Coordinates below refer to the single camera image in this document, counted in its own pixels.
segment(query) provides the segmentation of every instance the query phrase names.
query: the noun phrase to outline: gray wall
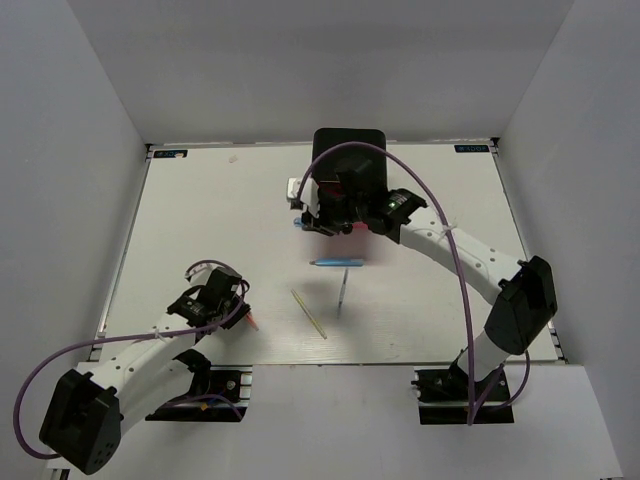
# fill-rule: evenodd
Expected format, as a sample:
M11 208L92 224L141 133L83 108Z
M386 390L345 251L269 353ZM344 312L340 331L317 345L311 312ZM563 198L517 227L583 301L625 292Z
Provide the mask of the gray wall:
M3 3L0 66L0 468L29 479L42 462L13 438L15 394L42 358L95 332L145 149L64 0ZM32 442L76 360L28 395Z
M640 4L578 0L516 110L500 171L556 326L584 363L625 478L640 478Z
M70 0L147 142L500 135L573 0Z

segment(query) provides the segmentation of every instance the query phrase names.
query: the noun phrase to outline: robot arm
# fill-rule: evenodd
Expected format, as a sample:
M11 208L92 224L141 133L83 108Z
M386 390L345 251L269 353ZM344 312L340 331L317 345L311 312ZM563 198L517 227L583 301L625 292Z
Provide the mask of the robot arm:
M303 230L349 234L355 222L373 233L430 257L455 273L445 227L426 202L406 189L387 190L376 182L372 162L345 158L335 169L329 192L309 179L298 199L300 179L289 179L287 200L301 209ZM456 228L452 231L467 282L492 306L474 340L474 380L484 380L510 355L521 355L557 311L551 267L539 257L520 261L495 251ZM465 349L450 367L461 384L468 379Z
M69 370L56 385L40 440L83 473L100 470L133 425L184 395L194 374L218 360L192 347L211 333L209 325L232 315L222 325L231 328L250 311L237 294L241 282L231 269L205 268L155 323L155 338L132 343L85 374ZM179 331L185 334L171 335Z

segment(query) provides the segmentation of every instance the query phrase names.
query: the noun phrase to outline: pencil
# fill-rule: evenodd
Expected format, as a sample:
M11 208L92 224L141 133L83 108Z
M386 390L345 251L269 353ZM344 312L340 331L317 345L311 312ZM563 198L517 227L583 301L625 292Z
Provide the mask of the pencil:
M295 298L296 302L298 302L298 305L300 305L300 308L302 308L302 311L305 313L305 315L307 316L311 324L314 327L316 327L316 330L318 331L318 333L322 336L322 338L326 340L327 334L324 333L324 330L322 329L320 324L317 322L315 318L313 318L313 315L311 314L307 306L302 301L302 298L300 298L300 295L298 295L298 293L293 288L291 289L291 295L293 295L293 298Z

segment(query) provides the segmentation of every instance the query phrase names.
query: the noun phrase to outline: marker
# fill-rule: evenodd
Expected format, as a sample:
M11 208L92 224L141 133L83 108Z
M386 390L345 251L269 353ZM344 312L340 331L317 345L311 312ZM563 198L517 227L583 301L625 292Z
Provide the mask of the marker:
M364 260L354 258L319 258L317 260L310 261L309 265L314 265L316 267L363 267Z

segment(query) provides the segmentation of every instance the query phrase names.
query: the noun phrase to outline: purple cable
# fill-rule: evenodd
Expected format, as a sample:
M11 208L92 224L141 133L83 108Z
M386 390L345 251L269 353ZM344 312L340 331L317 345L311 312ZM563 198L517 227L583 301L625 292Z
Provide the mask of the purple cable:
M475 364L474 364L474 351L473 351L473 324L471 323L471 306L469 304L469 293L467 292L467 282L464 277L464 271L462 269L462 263L460 262L460 256L458 255L458 248L456 246L456 241L453 238L451 229L449 228L449 222L447 221L447 216L445 215L444 210L440 206L440 202L438 202L433 192L431 192L429 187L427 187L427 185L420 179L420 177L418 177L418 175L413 170L411 170L411 168L409 168L407 164L405 164L402 160L400 160L395 155L387 152L386 150L383 150L380 147L376 147L375 145L371 145L369 143L346 142L325 150L320 155L318 155L318 157L316 157L316 159L313 162L311 162L311 165L309 165L309 168L302 176L302 180L300 182L300 190L298 190L298 195L296 199L298 200L298 202L300 201L300 197L302 195L302 190L304 189L304 185L305 183L307 183L307 179L311 175L311 172L316 167L316 165L318 165L322 160L327 158L327 156L346 147L366 148L376 153L385 155L386 157L390 158L395 163L397 163L400 167L402 167L404 171L407 172L409 176L411 176L411 178L413 178L417 182L417 184L420 185L420 188L422 188L422 190L424 190L424 192L427 194L427 197L429 197L429 200L431 201L431 203L433 204L433 207L436 209L436 212L438 213L440 222L445 227L445 236L449 241L451 255L453 256L453 264L455 265L456 274L458 275L458 282L460 283L460 292L462 294L462 306L464 308L464 321L467 328L467 349L469 350L469 364L468 364L469 383L467 387L469 390L469 413L467 415L467 425L471 426L473 425L473 409L474 409L476 400L475 400L475 382L474 382Z
M246 291L243 286L242 293L240 294L240 298L242 299L242 301L238 302L238 305L236 305L236 307L231 311L231 313L229 313L229 315L224 317L217 324L205 325L204 327L199 327L199 328L186 328L184 330L172 330L169 332L163 332L162 334L139 333L136 335L122 335L119 337L96 338L93 340L85 340L83 342L78 342L78 343L74 343L73 345L69 345L68 347L65 347L49 355L42 362L40 362L40 364L38 364L33 369L33 371L27 376L24 383L20 387L20 390L18 391L18 395L16 396L16 401L13 405L13 432L15 433L16 440L18 441L22 449L32 457L38 458L40 460L51 460L54 458L60 458L60 455L58 455L57 453L42 453L42 452L38 452L37 450L34 450L24 438L24 435L22 434L22 427L20 426L20 410L22 408L22 401L24 400L24 396L27 393L27 389L29 388L29 385L31 385L31 382L33 382L33 379L36 378L36 376L42 371L42 369L47 365L49 365L56 358L64 355L65 353L69 353L84 347L90 347L92 345L104 345L106 343L126 342L129 340L153 340L158 336L173 337L173 336L180 336L180 335L191 335L193 333L202 333L209 330L216 330L220 325L230 320L240 310L240 308L244 304L245 293Z
M524 377L522 377L522 382L520 383L518 390L506 402L501 403L500 405L496 405L495 407L489 407L488 409L490 411L500 410L501 408L508 407L513 402L515 402L524 391L524 387L527 385L527 381L529 380L529 372L531 371L531 356L529 355L529 350L525 350L524 358L525 358ZM484 391L476 401L475 411L473 412L474 419L478 414L478 412L480 411L480 409L482 408L482 405L484 405L484 402L486 402L487 397L489 396L489 393L491 393L491 390L493 390L496 384L498 383L498 379L500 378L500 374L503 372L503 370L504 370L504 364L501 364L498 367L498 369L494 372L493 377L491 378L491 381L489 382L487 387L484 389Z
M246 293L251 288L251 285L249 285L249 282L247 282L244 278L242 280L240 280L240 285L242 285L244 287L244 293L243 294L246 295Z
M518 387L518 390L506 402L501 403L500 405L497 405L495 407L491 407L492 410L500 410L501 408L508 407L513 402L515 402L518 399L518 397L520 397L520 395L522 395L522 392L524 391L524 387L527 385L527 382L529 381L529 373L531 373L531 356L529 355L529 350L525 350L524 358L525 358L524 377L522 377L522 383Z
M240 420L242 420L242 413L240 413L240 410L238 410L238 407L236 407L233 402L231 400L229 400L226 397L223 397L222 395L216 395L215 393L208 393L206 395L197 395L195 397L188 397L188 398L182 398L180 400L176 400L174 402L167 402L164 405L162 405L162 407L174 407L176 405L180 405L182 403L189 403L189 402L198 402L201 400L218 400L220 402L224 402L227 405L229 405L229 407L231 407L231 410L233 410L233 413L236 414L236 417L238 417Z
M482 408L482 405L484 405L484 402L487 401L487 397L491 393L491 390L493 390L495 386L498 384L498 380L500 379L500 375L502 374L503 371L504 371L504 364L501 363L500 366L493 372L493 375L491 376L491 380L489 380L489 383L487 384L483 392L480 394L480 396L478 397L478 400L473 406L473 415L471 418L471 422L475 420L476 415Z

